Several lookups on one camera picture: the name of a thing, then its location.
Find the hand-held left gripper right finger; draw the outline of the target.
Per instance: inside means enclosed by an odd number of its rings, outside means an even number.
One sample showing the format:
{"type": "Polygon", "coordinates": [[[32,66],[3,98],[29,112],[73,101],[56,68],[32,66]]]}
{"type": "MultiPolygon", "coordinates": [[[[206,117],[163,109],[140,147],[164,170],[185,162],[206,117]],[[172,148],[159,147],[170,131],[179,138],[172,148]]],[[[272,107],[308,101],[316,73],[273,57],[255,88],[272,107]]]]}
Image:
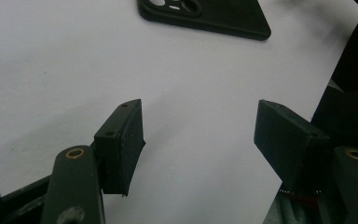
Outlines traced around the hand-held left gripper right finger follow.
{"type": "Polygon", "coordinates": [[[260,100],[254,142],[286,190],[310,195],[321,188],[330,136],[296,112],[260,100]]]}

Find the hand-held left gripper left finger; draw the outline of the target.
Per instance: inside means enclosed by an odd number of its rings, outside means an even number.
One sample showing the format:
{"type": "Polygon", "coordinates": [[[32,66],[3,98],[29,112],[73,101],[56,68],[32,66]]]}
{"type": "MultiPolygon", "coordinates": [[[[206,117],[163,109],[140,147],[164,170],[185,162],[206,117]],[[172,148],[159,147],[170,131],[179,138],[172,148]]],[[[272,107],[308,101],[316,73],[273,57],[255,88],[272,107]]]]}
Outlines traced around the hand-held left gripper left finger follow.
{"type": "Polygon", "coordinates": [[[93,147],[105,194],[129,194],[144,146],[142,101],[135,99],[119,105],[94,134],[93,147]]]}

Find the black phone case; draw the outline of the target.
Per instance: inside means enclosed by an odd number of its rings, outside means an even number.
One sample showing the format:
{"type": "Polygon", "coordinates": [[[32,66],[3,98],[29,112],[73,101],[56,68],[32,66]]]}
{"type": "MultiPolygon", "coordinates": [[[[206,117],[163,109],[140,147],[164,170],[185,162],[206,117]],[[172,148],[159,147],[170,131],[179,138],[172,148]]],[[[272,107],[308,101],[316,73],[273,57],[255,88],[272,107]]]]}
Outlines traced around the black phone case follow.
{"type": "Polygon", "coordinates": [[[271,35],[257,0],[136,0],[148,21],[264,41],[271,35]]]}

